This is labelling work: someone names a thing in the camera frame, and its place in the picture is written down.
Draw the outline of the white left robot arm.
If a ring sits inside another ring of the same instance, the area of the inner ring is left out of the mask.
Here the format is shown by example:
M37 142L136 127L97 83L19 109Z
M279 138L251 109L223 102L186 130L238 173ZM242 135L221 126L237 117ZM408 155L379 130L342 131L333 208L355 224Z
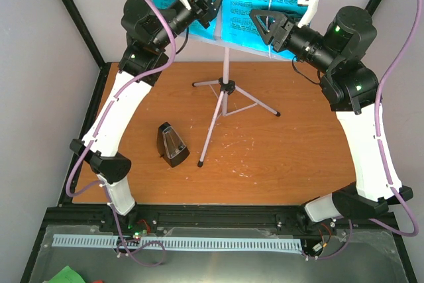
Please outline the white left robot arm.
M70 148L78 156L66 182L66 194L73 197L71 183L82 162L97 175L105 188L108 204L115 211L115 225L132 231L138 215L128 175L131 161L119 154L119 145L137 107L149 94L162 71L176 56L176 37L197 21L209 28L223 0L127 0L121 25L126 31L127 49L111 92L94 124Z

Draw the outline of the black metronome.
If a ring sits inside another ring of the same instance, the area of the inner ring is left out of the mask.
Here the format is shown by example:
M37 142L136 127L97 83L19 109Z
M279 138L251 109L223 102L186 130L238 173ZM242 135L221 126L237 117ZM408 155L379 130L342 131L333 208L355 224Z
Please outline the black metronome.
M156 146L160 157L171 168L180 165L189 156L188 147L168 122L159 126Z

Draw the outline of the clear plastic metronome cover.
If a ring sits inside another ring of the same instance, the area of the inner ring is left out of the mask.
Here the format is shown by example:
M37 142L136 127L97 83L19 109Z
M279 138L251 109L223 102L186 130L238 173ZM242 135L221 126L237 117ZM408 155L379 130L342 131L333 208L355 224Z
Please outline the clear plastic metronome cover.
M173 159L186 148L183 140L173 127L167 127L163 131L162 136L164 139L164 147L167 158Z

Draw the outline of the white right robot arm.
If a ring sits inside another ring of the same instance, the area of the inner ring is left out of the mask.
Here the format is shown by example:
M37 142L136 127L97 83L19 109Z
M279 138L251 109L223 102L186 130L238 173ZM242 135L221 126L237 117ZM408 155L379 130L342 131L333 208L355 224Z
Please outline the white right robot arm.
M391 205L413 198L390 158L377 96L379 81L361 61L377 30L369 13L355 6L337 12L325 34L293 13L253 9L249 14L260 37L276 52L289 51L319 73L319 86L345 133L355 182L302 206L305 226L330 218L376 219Z

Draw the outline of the silver tripod music stand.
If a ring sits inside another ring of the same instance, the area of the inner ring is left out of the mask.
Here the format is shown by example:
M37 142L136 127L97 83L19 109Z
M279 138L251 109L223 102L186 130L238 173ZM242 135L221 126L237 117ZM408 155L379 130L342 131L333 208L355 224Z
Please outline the silver tripod music stand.
M273 114L275 117L280 117L281 113L274 108L270 107L263 101L259 100L252 94L248 93L246 90L239 87L235 81L230 79L230 49L231 44L222 44L221 45L224 48L224 56L223 56L223 73L222 76L218 80L211 80L211 81L202 81L202 82L193 82L191 85L193 87L206 87L209 86L211 89L213 89L214 85L219 86L219 92L216 93L214 91L214 94L216 95L217 102L216 106L213 112L213 116L211 119L211 123L209 125L209 128L207 130L207 135L205 137L205 142L203 144L203 147L201 149L201 152L199 153L199 159L197 161L197 167L201 168L206 159L207 150L209 147L209 144L211 143L211 137L213 135L213 130L215 128L215 125L217 124L217 120L219 116L222 117L228 117L230 115L234 115L237 113L240 113L242 111L246 111L248 109L251 109L256 106L260 106L263 109L267 110L271 114ZM240 109L236 109L235 111L228 111L228 99L231 94L234 92L237 92L241 94L242 96L249 99L252 103L250 105L247 105L246 107L242 107Z

